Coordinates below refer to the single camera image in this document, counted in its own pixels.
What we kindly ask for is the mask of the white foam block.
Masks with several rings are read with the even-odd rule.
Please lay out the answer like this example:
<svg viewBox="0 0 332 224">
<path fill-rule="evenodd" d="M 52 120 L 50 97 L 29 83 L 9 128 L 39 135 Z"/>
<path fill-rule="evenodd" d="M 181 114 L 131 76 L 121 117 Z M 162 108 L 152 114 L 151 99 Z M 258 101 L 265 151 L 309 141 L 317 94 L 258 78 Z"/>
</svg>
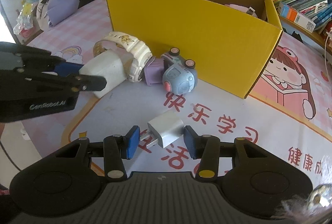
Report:
<svg viewBox="0 0 332 224">
<path fill-rule="evenodd" d="M 102 98 L 127 79 L 120 57 L 111 49 L 88 61 L 80 70 L 80 75 L 101 76 L 106 80 L 102 90 L 92 90 L 97 98 Z"/>
</svg>

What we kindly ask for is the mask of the yellow cardboard box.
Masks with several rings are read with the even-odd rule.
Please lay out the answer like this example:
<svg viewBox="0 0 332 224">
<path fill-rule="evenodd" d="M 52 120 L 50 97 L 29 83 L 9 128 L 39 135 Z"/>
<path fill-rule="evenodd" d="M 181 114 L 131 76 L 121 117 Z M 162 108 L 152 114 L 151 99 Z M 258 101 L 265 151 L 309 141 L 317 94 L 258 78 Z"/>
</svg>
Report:
<svg viewBox="0 0 332 224">
<path fill-rule="evenodd" d="M 255 9 L 257 17 L 225 5 Z M 198 77 L 239 98 L 257 83 L 282 36 L 272 0 L 107 0 L 112 27 L 144 41 L 154 56 L 171 47 Z"/>
</svg>

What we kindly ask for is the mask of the white usb charger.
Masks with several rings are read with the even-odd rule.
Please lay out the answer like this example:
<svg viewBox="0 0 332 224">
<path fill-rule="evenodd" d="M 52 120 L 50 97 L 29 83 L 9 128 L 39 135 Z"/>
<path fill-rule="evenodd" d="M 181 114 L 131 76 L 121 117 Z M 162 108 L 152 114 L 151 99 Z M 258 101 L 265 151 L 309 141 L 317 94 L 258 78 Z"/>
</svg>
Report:
<svg viewBox="0 0 332 224">
<path fill-rule="evenodd" d="M 166 111 L 148 122 L 148 130 L 140 137 L 140 140 L 153 138 L 146 145 L 147 149 L 156 144 L 166 148 L 183 135 L 184 128 L 183 121 L 174 111 Z"/>
</svg>

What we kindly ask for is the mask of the cream wrist watch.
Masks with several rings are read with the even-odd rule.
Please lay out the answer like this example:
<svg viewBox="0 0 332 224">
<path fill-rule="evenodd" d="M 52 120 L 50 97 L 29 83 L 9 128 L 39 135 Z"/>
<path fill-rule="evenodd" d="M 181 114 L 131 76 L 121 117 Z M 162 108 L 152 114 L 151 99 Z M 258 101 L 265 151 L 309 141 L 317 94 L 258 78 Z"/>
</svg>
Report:
<svg viewBox="0 0 332 224">
<path fill-rule="evenodd" d="M 94 57 L 107 51 L 107 49 L 103 47 L 103 42 L 105 41 L 114 42 L 117 47 L 131 55 L 129 60 L 131 64 L 128 65 L 128 63 L 125 63 L 124 66 L 127 79 L 132 83 L 140 82 L 144 76 L 144 67 L 153 57 L 146 43 L 127 33 L 110 32 L 95 43 L 93 47 Z"/>
</svg>

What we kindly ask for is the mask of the pink checkered table mat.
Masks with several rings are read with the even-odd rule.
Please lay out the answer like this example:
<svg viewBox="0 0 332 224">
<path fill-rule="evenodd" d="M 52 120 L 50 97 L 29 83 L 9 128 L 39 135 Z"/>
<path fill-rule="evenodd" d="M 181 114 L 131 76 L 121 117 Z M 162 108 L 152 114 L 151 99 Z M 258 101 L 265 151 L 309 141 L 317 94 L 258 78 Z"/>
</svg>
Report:
<svg viewBox="0 0 332 224">
<path fill-rule="evenodd" d="M 70 62 L 87 63 L 93 57 L 93 45 L 111 30 L 106 1 L 96 0 L 78 10 L 55 28 L 37 36 L 29 46 L 46 49 Z M 309 45 L 284 33 L 281 47 L 289 48 L 309 77 L 316 115 L 302 116 L 306 94 L 285 92 L 258 83 L 246 99 L 238 98 L 203 81 L 189 94 L 167 93 L 161 84 L 123 82 L 98 99 L 81 92 L 74 110 L 23 121 L 30 138 L 42 157 L 80 136 L 102 141 L 111 134 L 126 134 L 138 125 L 146 133 L 148 121 L 171 110 L 198 134 L 211 134 L 221 141 L 233 142 L 243 137 L 270 151 L 304 172 L 313 185 L 327 182 L 331 168 L 331 83 L 324 59 Z M 192 160 L 179 138 L 165 149 L 147 148 L 153 138 L 140 142 L 133 160 L 125 161 L 132 171 L 192 171 Z"/>
</svg>

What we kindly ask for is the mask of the purple small cube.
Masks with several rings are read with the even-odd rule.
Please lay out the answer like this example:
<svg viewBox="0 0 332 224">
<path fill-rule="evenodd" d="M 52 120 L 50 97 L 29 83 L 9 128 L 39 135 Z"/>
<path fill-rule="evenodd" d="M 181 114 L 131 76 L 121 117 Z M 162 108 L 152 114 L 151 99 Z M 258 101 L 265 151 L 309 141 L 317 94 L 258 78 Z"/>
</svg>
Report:
<svg viewBox="0 0 332 224">
<path fill-rule="evenodd" d="M 145 82 L 148 86 L 162 83 L 165 65 L 163 58 L 153 56 L 144 67 Z"/>
</svg>

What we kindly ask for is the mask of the pink plush toy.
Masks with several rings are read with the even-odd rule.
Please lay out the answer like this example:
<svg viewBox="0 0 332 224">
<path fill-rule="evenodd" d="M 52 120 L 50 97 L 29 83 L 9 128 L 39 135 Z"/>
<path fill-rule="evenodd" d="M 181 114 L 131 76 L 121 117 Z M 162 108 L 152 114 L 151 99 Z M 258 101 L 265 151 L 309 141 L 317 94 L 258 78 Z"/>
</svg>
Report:
<svg viewBox="0 0 332 224">
<path fill-rule="evenodd" d="M 249 14 L 253 17 L 257 17 L 257 14 L 255 13 L 255 9 L 253 9 L 252 7 L 245 7 L 245 6 L 235 5 L 235 4 L 228 4 L 225 6 L 238 10 L 238 11 L 241 11 L 243 13 Z"/>
</svg>

